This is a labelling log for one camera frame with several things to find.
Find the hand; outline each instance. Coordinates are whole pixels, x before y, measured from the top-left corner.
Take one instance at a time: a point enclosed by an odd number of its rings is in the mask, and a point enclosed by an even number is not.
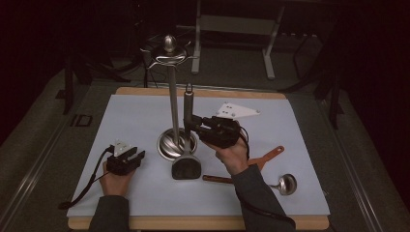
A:
[[[106,173],[106,161],[102,164],[103,173]],[[112,173],[108,173],[100,178],[100,184],[102,185],[102,192],[104,195],[120,195],[126,196],[130,180],[135,170],[127,174],[126,176],[118,176]]]
[[[235,145],[224,149],[209,143],[205,144],[216,151],[217,158],[223,162],[231,176],[241,173],[249,167],[247,145],[242,138],[239,138]]]

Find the metal pole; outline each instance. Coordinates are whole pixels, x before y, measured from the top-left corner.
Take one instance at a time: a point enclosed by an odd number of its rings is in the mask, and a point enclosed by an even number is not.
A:
[[[192,85],[188,83],[185,93],[184,93],[184,121],[186,122],[192,121],[192,111],[193,111],[193,91],[192,91]],[[187,126],[184,126],[184,127],[185,127],[184,153],[186,155],[189,155],[190,154],[190,129]]]
[[[172,126],[174,131],[174,144],[179,147],[179,126],[178,126],[178,103],[177,103],[177,83],[175,79],[175,68],[168,66],[168,78],[169,78],[169,97],[171,99],[171,113],[172,113]]]

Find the dark sleeve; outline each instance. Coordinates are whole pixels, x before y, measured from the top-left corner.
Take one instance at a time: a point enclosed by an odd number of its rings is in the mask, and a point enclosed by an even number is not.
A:
[[[129,200],[123,196],[103,196],[90,223],[90,232],[129,232]]]
[[[276,196],[266,185],[257,165],[251,165],[247,170],[232,176],[238,197],[253,207],[285,216]],[[285,221],[266,217],[250,211],[241,205],[245,227],[249,231],[295,231],[293,226]]]

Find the person's right hand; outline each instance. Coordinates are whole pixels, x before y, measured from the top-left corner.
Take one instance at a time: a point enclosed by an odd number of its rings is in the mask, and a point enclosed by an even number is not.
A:
[[[231,176],[241,173],[249,167],[247,145],[242,138],[239,138],[235,145],[224,149],[209,143],[205,144],[216,151],[217,158],[225,164],[226,170]]]

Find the person's left hand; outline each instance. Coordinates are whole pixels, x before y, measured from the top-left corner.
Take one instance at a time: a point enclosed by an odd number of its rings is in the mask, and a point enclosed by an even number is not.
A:
[[[103,173],[106,173],[106,161],[102,164]],[[102,192],[104,195],[120,195],[126,196],[132,175],[135,170],[125,176],[118,176],[108,173],[100,178]]]

